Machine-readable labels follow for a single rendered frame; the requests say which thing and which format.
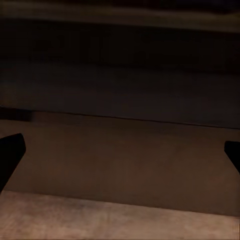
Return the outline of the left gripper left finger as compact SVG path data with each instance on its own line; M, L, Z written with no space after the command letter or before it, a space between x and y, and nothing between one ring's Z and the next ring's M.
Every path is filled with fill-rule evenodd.
M0 138L0 193L26 152L22 133Z

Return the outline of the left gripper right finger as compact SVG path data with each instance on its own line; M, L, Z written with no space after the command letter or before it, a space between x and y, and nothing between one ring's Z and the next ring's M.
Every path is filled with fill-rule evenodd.
M224 151L240 173L240 142L226 140Z

